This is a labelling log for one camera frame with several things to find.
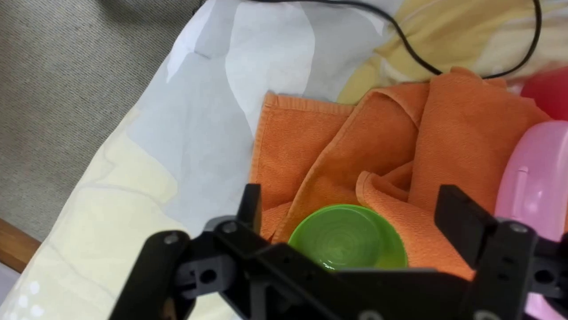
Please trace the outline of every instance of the red object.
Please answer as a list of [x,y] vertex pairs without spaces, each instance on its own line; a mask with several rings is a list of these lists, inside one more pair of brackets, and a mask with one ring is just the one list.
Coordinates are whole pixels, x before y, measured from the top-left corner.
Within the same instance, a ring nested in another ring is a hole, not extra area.
[[530,77],[522,93],[554,120],[568,121],[568,68]]

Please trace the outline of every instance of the green bowl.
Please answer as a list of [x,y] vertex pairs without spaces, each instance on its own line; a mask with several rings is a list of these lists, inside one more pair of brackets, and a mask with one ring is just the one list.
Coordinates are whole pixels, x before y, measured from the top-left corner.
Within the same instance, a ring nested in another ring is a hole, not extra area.
[[406,267],[404,246],[394,228],[372,210],[355,205],[314,212],[287,244],[328,271]]

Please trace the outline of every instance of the cable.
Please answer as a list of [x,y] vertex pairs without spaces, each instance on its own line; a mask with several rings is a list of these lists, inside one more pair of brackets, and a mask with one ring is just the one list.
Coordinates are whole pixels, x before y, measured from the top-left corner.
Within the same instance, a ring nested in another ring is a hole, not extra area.
[[[397,25],[397,22],[388,15],[385,13],[383,9],[380,8],[374,8],[374,6],[369,6],[365,2],[349,2],[349,0],[296,0],[296,2],[319,2],[319,4],[330,4],[330,6],[349,6],[349,8],[356,8],[356,9],[362,9],[362,11],[369,11],[383,20],[387,20],[396,34],[401,38],[406,52],[410,54],[410,57],[419,63],[424,70],[427,70],[429,73],[433,75],[442,75],[442,72],[435,66],[431,66],[427,61],[424,61],[415,50],[413,47],[408,43],[408,38],[404,36],[403,29]],[[529,45],[529,50],[525,52],[523,59],[520,63],[516,63],[513,68],[506,70],[506,72],[500,72],[500,73],[493,73],[493,75],[484,75],[483,79],[498,79],[498,77],[506,77],[506,75],[511,75],[514,73],[516,70],[520,70],[522,66],[525,66],[525,63],[532,57],[536,47],[538,47],[538,41],[539,41],[539,32],[541,32],[541,25],[543,25],[543,13],[541,13],[541,6],[539,6],[539,0],[532,0],[532,6],[534,6],[534,34],[532,34],[532,41]]]

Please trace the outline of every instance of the towel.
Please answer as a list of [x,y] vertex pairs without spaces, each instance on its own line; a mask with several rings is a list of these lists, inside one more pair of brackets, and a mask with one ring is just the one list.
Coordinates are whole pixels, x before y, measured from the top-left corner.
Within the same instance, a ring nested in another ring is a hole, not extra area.
[[262,185],[261,235],[285,242],[321,207],[364,205],[396,228],[410,267],[470,278],[433,223],[438,187],[458,185],[491,212],[514,144],[546,120],[467,70],[372,89],[356,105],[268,95],[250,175]]

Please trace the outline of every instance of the floor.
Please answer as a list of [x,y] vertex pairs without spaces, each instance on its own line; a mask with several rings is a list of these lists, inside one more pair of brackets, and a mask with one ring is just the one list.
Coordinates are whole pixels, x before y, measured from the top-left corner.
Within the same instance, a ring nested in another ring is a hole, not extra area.
[[42,240],[195,0],[0,0],[0,219]]

